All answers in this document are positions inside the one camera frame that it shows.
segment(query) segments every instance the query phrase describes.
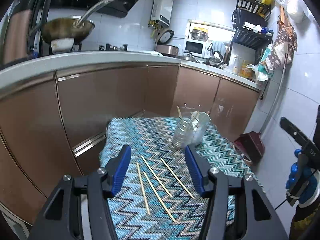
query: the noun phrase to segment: chopstick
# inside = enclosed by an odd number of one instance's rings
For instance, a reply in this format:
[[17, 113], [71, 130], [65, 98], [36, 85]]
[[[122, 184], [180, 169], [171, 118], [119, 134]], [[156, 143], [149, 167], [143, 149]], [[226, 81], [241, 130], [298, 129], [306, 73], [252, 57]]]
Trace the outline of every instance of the chopstick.
[[169, 215], [169, 217], [172, 219], [173, 222], [175, 222], [176, 220], [174, 219], [174, 217], [171, 215], [169, 209], [167, 209], [167, 207], [165, 206], [164, 202], [162, 201], [162, 199], [160, 198], [159, 194], [157, 193], [155, 187], [152, 185], [150, 179], [148, 178], [147, 174], [145, 172], [143, 172], [144, 176], [146, 177], [150, 187], [152, 188], [153, 192], [156, 194], [159, 202], [161, 203], [161, 205], [163, 206], [164, 210], [167, 212], [167, 214]]
[[181, 114], [181, 111], [180, 111], [180, 108], [179, 108], [179, 106], [177, 106], [177, 109], [178, 109], [178, 114], [179, 114], [179, 117], [180, 117], [180, 119], [182, 119], [182, 114]]
[[189, 196], [191, 198], [195, 198], [191, 192], [185, 187], [185, 185], [183, 185], [183, 183], [181, 182], [181, 180], [177, 177], [176, 174], [174, 174], [173, 170], [169, 167], [169, 165], [164, 161], [164, 159], [162, 159], [160, 157], [160, 160], [163, 162], [163, 164], [168, 168], [168, 170], [171, 172], [171, 174], [175, 177], [175, 179], [179, 182], [179, 184], [183, 187], [183, 189], [189, 194]]
[[146, 193], [144, 192], [144, 186], [143, 186], [143, 182], [142, 182], [142, 177], [141, 177], [141, 172], [140, 172], [139, 163], [137, 163], [137, 169], [138, 169], [138, 175], [139, 175], [139, 180], [140, 180], [140, 185], [141, 185], [141, 191], [142, 191], [142, 195], [143, 195], [143, 199], [144, 199], [144, 204], [145, 204], [145, 206], [146, 206], [148, 215], [150, 215], [150, 209], [149, 209], [148, 201], [147, 201], [147, 198], [146, 198]]
[[173, 197], [171, 195], [171, 193], [169, 192], [169, 190], [165, 187], [165, 185], [163, 185], [163, 183], [161, 182], [161, 180], [158, 178], [158, 176], [154, 173], [153, 169], [150, 167], [150, 165], [147, 163], [146, 159], [140, 155], [142, 160], [144, 161], [144, 163], [147, 165], [147, 167], [149, 168], [149, 170], [151, 171], [151, 173], [153, 174], [153, 176], [155, 176], [156, 180], [160, 183], [161, 187], [165, 190], [165, 192], [170, 196]]

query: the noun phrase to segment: hand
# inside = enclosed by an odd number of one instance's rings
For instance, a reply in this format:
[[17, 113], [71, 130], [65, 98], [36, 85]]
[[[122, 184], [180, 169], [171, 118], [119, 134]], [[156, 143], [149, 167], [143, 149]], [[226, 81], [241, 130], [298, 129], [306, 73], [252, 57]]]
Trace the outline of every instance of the hand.
[[[297, 149], [294, 151], [294, 155], [298, 157], [300, 154], [301, 150]], [[289, 175], [289, 179], [287, 180], [286, 189], [289, 189], [291, 185], [295, 182], [295, 175], [298, 171], [298, 165], [297, 163], [294, 163], [291, 166], [291, 173]], [[306, 187], [306, 189], [303, 191], [299, 198], [299, 206], [301, 208], [304, 208], [306, 206], [311, 205], [319, 196], [320, 193], [320, 172], [316, 171], [314, 174], [312, 174], [315, 170], [309, 167], [305, 167], [303, 169], [303, 176], [305, 178], [309, 178], [309, 184]]]

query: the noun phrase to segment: kitchen counter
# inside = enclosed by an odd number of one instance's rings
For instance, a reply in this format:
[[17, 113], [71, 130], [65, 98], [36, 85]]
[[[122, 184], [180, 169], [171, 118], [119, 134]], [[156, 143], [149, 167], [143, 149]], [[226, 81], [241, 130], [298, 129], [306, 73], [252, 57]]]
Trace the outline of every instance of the kitchen counter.
[[138, 52], [121, 51], [83, 51], [57, 54], [25, 61], [0, 71], [0, 89], [55, 70], [79, 67], [84, 65], [115, 62], [153, 62], [180, 64], [202, 72], [226, 77], [246, 87], [260, 90], [260, 87], [246, 78], [201, 63]]

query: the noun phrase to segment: blue zigzag tablecloth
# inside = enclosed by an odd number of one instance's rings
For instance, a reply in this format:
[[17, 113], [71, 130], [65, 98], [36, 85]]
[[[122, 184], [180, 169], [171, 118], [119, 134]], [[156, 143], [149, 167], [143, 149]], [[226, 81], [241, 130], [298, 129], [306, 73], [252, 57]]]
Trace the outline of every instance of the blue zigzag tablecloth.
[[[114, 199], [108, 200], [112, 220], [118, 238], [121, 240], [189, 240], [197, 239], [199, 236], [208, 200], [200, 198], [194, 191], [184, 159], [184, 150], [176, 148], [171, 143], [176, 123], [177, 119], [172, 117], [114, 118], [108, 125], [106, 145], [100, 152], [101, 166], [104, 167], [110, 158], [117, 156], [124, 144], [130, 145], [132, 149], [131, 162], [121, 191]], [[253, 174], [214, 125], [209, 126], [202, 143], [196, 149], [211, 166], [218, 167], [227, 175], [242, 177], [246, 173]], [[147, 159], [173, 198], [170, 198], [162, 189], [140, 155]], [[194, 199], [184, 191], [161, 162], [160, 157], [168, 163], [193, 194]], [[147, 180], [142, 176], [151, 212], [151, 215], [147, 214], [136, 162], [139, 162], [141, 171], [148, 174], [158, 194], [175, 218], [175, 223], [169, 218]], [[229, 196], [227, 225], [231, 224], [233, 219], [234, 197]]]

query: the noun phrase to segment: water heater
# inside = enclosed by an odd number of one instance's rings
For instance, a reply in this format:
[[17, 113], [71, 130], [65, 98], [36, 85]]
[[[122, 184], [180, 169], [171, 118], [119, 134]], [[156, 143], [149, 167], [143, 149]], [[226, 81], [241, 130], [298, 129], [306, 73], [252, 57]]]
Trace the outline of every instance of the water heater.
[[151, 13], [151, 21], [155, 21], [164, 28], [168, 28], [172, 11], [173, 0], [155, 0]]

